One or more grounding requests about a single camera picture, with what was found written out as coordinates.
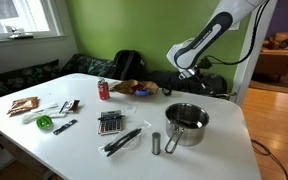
black backpack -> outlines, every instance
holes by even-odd
[[[145,62],[137,51],[121,50],[115,55],[107,77],[117,80],[141,80],[145,71],[144,65]]]

wall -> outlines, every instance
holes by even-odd
[[[121,49],[139,51],[147,69],[176,69],[166,59],[173,44],[196,36],[209,21],[218,0],[66,0],[80,53],[113,59]],[[205,53],[222,60],[239,60],[248,18],[240,30],[228,31]],[[236,66],[214,65],[232,85]]]
[[[46,63],[55,59],[60,60],[60,66],[62,67],[74,53],[77,53],[65,1],[55,0],[55,2],[64,36],[0,42],[0,73]]]
[[[288,0],[277,1],[265,39],[272,37],[276,32],[288,32]]]

red soda can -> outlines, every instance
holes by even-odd
[[[110,98],[110,91],[108,89],[108,83],[105,82],[104,79],[101,79],[100,81],[98,81],[97,87],[98,87],[98,92],[99,92],[101,100],[107,100]]]

green wall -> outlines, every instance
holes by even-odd
[[[173,44],[195,37],[209,21],[219,0],[66,0],[80,53],[112,60],[122,49],[140,52],[146,69],[176,69],[166,53]],[[248,19],[240,30],[227,31],[204,55],[239,60]],[[213,65],[232,86],[236,66]]]

cushion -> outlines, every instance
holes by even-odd
[[[94,76],[107,77],[113,61],[92,58],[83,54],[74,54],[62,68],[60,75],[83,73]]]
[[[0,74],[0,96],[59,77],[59,60]]]

